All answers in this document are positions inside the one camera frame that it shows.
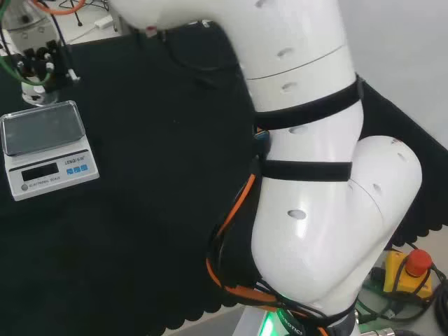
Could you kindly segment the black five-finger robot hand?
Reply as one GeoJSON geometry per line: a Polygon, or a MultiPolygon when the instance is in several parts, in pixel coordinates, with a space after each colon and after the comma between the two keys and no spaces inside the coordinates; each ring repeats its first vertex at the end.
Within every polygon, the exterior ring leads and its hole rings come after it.
{"type": "Polygon", "coordinates": [[[17,72],[26,81],[39,83],[34,88],[43,88],[45,93],[75,85],[81,80],[67,56],[66,48],[56,40],[38,49],[29,48],[23,55],[15,54],[13,60],[17,72]]]}

